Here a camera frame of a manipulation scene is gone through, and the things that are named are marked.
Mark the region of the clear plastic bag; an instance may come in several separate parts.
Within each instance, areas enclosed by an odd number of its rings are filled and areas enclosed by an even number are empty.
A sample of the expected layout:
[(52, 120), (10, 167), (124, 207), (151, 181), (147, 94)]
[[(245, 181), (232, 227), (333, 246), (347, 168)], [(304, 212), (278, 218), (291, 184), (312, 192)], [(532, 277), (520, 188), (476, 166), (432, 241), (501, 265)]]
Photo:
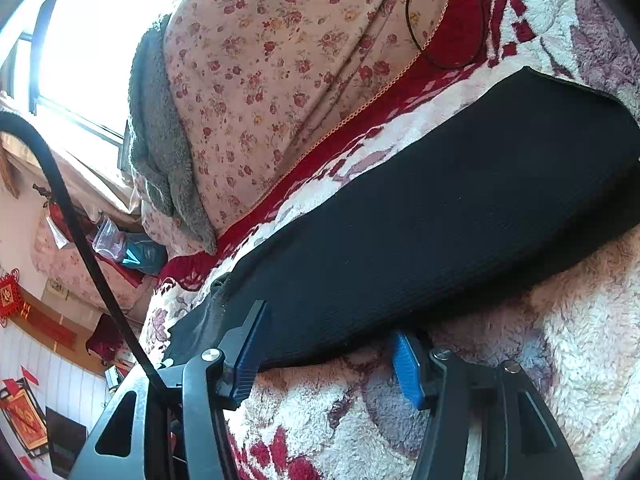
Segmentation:
[(104, 216), (96, 231), (92, 248), (103, 258), (122, 262), (126, 252), (126, 235), (110, 217)]

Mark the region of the red framed wall picture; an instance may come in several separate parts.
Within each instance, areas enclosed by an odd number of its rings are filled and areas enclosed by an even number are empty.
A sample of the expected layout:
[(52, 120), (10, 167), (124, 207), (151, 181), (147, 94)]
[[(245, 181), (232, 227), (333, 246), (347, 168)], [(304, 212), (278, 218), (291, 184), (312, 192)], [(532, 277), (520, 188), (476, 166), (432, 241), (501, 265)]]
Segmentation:
[(3, 381), (1, 413), (29, 458), (39, 458), (49, 452), (46, 416), (26, 379)]

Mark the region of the grey fleece garment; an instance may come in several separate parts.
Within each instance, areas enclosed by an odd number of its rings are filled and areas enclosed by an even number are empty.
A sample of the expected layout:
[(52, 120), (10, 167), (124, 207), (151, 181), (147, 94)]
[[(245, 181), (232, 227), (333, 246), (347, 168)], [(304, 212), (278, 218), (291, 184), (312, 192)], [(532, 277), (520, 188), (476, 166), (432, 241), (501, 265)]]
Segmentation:
[(132, 59), (129, 88), (129, 161), (144, 179), (153, 207), (176, 219), (190, 240), (213, 255), (216, 234), (195, 185), (191, 147), (166, 72), (164, 36), (170, 16), (142, 35)]

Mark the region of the teal plastic bag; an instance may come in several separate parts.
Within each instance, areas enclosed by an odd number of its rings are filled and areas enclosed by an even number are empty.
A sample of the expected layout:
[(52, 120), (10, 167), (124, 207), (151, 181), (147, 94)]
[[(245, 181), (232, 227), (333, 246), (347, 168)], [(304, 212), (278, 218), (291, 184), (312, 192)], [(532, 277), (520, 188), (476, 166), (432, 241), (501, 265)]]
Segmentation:
[(158, 275), (167, 261), (166, 248), (154, 240), (135, 240), (129, 237), (126, 241), (122, 265), (128, 269)]

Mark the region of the black pants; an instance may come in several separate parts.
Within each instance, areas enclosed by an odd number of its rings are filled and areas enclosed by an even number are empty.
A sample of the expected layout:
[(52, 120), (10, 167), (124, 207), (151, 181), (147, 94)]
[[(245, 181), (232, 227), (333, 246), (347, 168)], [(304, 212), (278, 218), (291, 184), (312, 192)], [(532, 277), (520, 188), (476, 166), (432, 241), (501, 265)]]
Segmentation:
[(524, 68), (241, 258), (166, 356), (216, 346), (264, 300), (262, 365), (323, 363), (503, 300), (638, 222), (630, 111)]

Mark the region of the window with dark frame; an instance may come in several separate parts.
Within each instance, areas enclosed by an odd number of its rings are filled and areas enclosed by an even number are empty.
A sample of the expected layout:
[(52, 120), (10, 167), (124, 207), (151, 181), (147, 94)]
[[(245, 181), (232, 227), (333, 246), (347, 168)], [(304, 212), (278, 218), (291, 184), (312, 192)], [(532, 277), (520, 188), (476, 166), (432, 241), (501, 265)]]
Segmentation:
[(1, 88), (92, 170), (125, 167), (142, 34), (176, 0), (1, 0)]

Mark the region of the red white floral fleece blanket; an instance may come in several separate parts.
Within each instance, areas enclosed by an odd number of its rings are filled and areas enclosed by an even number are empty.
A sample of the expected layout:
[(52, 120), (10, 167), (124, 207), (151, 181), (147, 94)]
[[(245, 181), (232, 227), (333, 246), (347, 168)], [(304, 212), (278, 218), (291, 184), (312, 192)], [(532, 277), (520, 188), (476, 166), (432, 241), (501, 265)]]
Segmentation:
[(639, 443), (639, 53), (604, 0), (179, 0), (169, 87), (215, 255), (167, 217), (154, 363), (272, 315), (244, 479), (405, 479), (388, 334), (512, 359), (582, 475)]

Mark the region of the red chinese knot decoration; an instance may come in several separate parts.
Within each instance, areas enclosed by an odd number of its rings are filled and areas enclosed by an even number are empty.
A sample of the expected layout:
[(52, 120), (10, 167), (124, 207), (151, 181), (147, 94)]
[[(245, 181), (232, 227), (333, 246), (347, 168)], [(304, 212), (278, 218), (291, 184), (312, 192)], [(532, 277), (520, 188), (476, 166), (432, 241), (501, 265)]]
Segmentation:
[(8, 326), (9, 319), (22, 316), (25, 301), (20, 287), (20, 270), (14, 268), (0, 278), (0, 322)]

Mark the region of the beige floral quilt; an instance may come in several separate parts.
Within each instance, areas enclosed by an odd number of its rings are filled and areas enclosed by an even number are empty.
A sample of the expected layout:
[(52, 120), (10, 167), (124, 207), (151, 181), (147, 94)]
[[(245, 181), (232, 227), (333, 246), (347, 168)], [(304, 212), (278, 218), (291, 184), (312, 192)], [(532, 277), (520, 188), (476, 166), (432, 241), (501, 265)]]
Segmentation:
[[(416, 58), (448, 0), (179, 0), (164, 36), (172, 98), (216, 239)], [(142, 226), (178, 256), (204, 252), (157, 211)]]

